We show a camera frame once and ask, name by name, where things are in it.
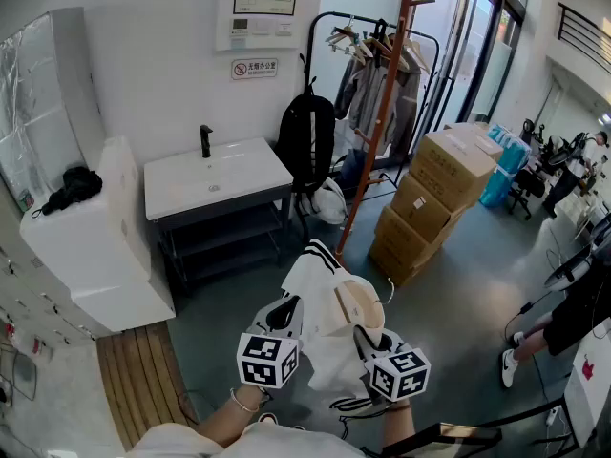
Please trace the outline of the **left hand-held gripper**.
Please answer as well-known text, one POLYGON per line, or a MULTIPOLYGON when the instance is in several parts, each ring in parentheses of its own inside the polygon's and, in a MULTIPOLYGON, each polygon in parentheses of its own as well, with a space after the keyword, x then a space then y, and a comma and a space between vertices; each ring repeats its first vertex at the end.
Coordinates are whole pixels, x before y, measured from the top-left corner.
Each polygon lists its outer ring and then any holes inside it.
POLYGON ((304 303, 297 296, 278 299, 262 308, 241 334, 237 366, 241 382, 281 389, 299 366, 304 303))

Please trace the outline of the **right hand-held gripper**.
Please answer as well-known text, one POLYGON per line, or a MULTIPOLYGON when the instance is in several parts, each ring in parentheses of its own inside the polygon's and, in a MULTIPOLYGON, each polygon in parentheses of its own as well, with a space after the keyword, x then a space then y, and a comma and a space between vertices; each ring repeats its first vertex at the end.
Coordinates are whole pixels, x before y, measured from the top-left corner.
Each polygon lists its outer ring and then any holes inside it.
POLYGON ((361 325, 353 327, 353 340, 366 370, 362 380, 374 403, 401 402, 427 389, 431 363, 420 348, 387 329, 375 344, 361 325))

